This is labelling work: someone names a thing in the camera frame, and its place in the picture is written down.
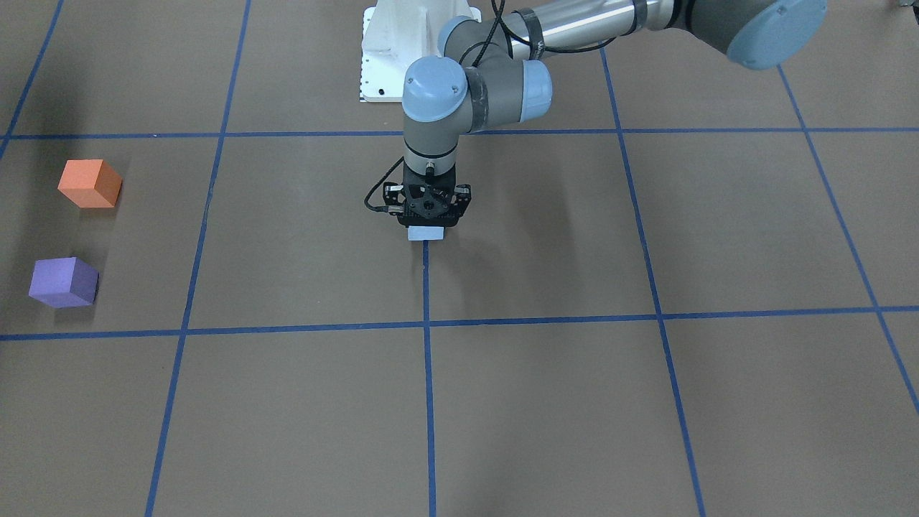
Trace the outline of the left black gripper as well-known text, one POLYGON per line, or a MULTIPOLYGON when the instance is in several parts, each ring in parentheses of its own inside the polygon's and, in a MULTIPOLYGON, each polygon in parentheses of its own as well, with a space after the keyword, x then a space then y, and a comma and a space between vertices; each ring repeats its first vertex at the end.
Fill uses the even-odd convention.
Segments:
POLYGON ((449 168, 445 174, 427 177, 403 166, 401 185, 405 187, 403 226, 456 226, 457 211, 453 202, 456 167, 449 168))

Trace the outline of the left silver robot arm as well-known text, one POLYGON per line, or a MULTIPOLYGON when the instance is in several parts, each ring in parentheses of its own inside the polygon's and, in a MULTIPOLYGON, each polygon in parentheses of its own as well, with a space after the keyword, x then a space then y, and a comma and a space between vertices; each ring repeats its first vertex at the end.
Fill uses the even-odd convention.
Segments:
POLYGON ((457 183, 464 134, 544 116, 554 100, 548 57, 601 50, 617 38, 680 29, 750 70, 780 65, 823 25, 825 1, 554 1, 493 17, 451 19, 437 51, 403 77, 401 181, 382 177, 377 213, 401 225, 452 227, 472 202, 457 183))

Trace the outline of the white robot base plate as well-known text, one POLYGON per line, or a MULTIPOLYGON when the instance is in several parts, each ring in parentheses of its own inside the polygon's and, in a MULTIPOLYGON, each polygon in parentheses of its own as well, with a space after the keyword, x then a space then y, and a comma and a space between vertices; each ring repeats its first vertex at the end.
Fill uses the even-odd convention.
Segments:
POLYGON ((441 56, 440 32, 454 19, 482 20, 467 1, 378 1, 363 13, 360 98, 400 103, 409 66, 441 56))

